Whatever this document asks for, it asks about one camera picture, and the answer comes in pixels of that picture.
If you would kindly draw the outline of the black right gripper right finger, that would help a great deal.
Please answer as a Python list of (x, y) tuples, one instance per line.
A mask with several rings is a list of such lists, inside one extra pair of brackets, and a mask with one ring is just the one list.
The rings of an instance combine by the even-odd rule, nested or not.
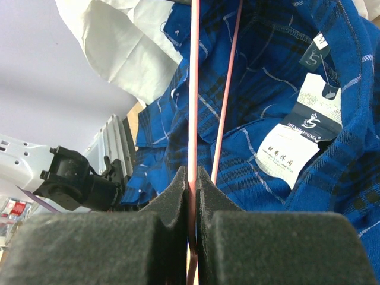
[(376, 284), (351, 223), (332, 212), (243, 211), (197, 170), (200, 284)]

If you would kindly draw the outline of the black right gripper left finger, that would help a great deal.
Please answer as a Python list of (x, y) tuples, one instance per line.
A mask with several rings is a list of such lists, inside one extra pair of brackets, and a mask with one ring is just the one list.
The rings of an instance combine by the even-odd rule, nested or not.
[(14, 236), (2, 284), (185, 284), (187, 170), (137, 212), (40, 214)]

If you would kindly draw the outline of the pink hanger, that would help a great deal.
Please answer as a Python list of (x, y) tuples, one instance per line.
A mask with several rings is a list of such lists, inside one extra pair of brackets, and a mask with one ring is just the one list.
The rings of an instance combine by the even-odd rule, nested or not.
[[(227, 102), (232, 79), (233, 63), (236, 54), (236, 45), (243, 2), (239, 2), (236, 16), (235, 31), (232, 37), (232, 46), (229, 56), (229, 66), (223, 95), (223, 104), (218, 126), (216, 150), (211, 172), (211, 180), (217, 182), (221, 145), (223, 140), (224, 124), (226, 119)], [(196, 180), (197, 180), (197, 132), (198, 132), (198, 72), (199, 72), (199, 39), (200, 39), (200, 1), (191, 3), (191, 44), (189, 59), (189, 120), (188, 120), (188, 243), (190, 250), (189, 268), (186, 278), (187, 284), (193, 284), (198, 263), (196, 241)]]

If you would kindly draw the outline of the blue plaid shirt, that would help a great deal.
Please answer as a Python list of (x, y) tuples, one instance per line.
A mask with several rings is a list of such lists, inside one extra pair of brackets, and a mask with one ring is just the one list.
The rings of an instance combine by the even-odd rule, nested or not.
[[(316, 73), (341, 90), (343, 129), (295, 187), (255, 161), (293, 109), (310, 46), (330, 49)], [(352, 1), (201, 1), (197, 162), (212, 169), (227, 72), (217, 186), (246, 211), (335, 211), (351, 221), (379, 273), (379, 28)]]

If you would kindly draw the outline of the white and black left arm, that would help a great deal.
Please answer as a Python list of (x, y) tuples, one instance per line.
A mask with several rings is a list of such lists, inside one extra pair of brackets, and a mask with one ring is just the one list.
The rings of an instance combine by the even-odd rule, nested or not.
[(79, 152), (6, 135), (1, 135), (1, 179), (69, 211), (78, 207), (109, 211), (122, 195), (122, 184), (98, 175)]

